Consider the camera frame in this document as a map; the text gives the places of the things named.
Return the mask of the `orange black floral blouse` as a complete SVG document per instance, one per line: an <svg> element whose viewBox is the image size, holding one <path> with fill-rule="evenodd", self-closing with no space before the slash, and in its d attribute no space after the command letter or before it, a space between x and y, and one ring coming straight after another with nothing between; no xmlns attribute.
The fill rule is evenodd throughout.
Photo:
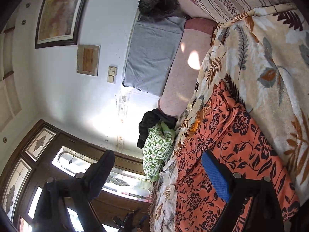
<svg viewBox="0 0 309 232"><path fill-rule="evenodd" d="M214 86L177 155L176 231L284 231L300 203L255 120Z"/></svg>

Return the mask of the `stained glass wooden window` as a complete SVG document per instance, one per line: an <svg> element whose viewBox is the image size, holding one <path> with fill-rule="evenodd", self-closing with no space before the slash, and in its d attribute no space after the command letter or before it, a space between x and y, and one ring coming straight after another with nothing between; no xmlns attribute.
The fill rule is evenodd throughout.
<svg viewBox="0 0 309 232"><path fill-rule="evenodd" d="M32 140L44 128L55 133L55 136L43 149L42 154L37 160L34 160L30 154L26 153L26 148ZM30 205L38 187L43 186L43 181L48 177L55 179L68 179L71 175L52 164L52 161L59 154L61 158L71 159L69 151L75 151L83 156L97 161L106 148L96 146L72 136L53 125L39 120L32 125L25 134L13 145L11 150L1 151L1 156L8 155L8 158L1 159L1 201L3 201L10 190L9 178L13 174L14 168L19 160L23 160L30 166L30 175L26 179L12 216L12 223L19 228L21 220L28 224L32 223L32 218L28 215ZM100 196L92 204L100 219L105 225L114 227L115 223L112 218L116 215L124 217L127 213L139 209L140 212L135 217L135 221L147 215L151 203L150 190L145 189L146 199L138 197L132 190L115 192L116 186L112 185L108 189L101 191Z"/></svg>

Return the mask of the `green white patterned pillow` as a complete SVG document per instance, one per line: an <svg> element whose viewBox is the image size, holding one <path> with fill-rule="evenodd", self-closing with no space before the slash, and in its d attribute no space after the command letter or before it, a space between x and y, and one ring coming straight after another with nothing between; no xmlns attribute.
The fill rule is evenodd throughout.
<svg viewBox="0 0 309 232"><path fill-rule="evenodd" d="M147 180L156 182L163 162L170 155L175 139L175 131L160 121L149 128L143 147L143 171Z"/></svg>

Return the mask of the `pink sofa back cushion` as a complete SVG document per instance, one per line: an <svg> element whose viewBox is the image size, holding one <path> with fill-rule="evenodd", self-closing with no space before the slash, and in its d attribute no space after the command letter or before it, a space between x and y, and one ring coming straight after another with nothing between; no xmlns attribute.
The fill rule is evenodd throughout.
<svg viewBox="0 0 309 232"><path fill-rule="evenodd" d="M185 23L183 36L172 63L158 109L179 117L186 109L193 92L202 62L210 49L216 23L205 18L193 18Z"/></svg>

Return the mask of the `beige wall switch plate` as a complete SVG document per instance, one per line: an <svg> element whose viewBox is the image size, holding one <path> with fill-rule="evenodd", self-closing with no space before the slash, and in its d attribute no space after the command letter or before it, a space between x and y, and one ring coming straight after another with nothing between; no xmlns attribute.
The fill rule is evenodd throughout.
<svg viewBox="0 0 309 232"><path fill-rule="evenodd" d="M108 67L107 81L109 83L115 84L116 83L116 77L117 77L117 67L109 66Z"/></svg>

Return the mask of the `dark furry cushion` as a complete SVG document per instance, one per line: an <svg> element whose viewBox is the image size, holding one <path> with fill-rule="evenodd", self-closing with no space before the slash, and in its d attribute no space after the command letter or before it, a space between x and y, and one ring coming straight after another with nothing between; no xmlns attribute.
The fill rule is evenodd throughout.
<svg viewBox="0 0 309 232"><path fill-rule="evenodd" d="M142 16L154 20L186 16L178 0L139 0L138 9Z"/></svg>

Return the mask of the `grey pillow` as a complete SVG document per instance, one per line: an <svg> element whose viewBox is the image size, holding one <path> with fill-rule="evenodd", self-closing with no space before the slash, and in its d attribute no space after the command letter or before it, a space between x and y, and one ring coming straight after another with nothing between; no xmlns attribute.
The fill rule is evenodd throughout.
<svg viewBox="0 0 309 232"><path fill-rule="evenodd" d="M139 15L132 31L124 87L161 96L180 45L186 18L155 21Z"/></svg>

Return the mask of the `framed wall painting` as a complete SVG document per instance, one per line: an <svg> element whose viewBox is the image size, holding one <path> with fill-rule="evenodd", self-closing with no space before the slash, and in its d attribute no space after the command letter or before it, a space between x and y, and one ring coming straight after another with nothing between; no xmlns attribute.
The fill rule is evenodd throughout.
<svg viewBox="0 0 309 232"><path fill-rule="evenodd" d="M75 46L87 0L43 0L36 28L35 49Z"/></svg>

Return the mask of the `black garment on pillow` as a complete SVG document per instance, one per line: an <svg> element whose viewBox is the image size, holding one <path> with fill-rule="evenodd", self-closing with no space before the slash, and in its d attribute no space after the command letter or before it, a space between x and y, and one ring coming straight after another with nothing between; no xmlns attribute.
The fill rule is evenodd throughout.
<svg viewBox="0 0 309 232"><path fill-rule="evenodd" d="M166 115L159 109L153 109L144 114L142 121L139 123L139 138L137 147L142 149L149 135L149 128L154 127L157 123L163 121L170 129L174 129L177 119L173 116Z"/></svg>

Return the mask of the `leaf-pattern plush blanket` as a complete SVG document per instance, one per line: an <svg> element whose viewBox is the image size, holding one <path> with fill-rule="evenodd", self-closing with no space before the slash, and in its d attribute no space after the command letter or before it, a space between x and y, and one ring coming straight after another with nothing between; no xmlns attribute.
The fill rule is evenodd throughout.
<svg viewBox="0 0 309 232"><path fill-rule="evenodd" d="M219 24L152 192L151 231L213 231L227 203L201 163L268 179L284 221L308 201L308 22L291 3Z"/></svg>

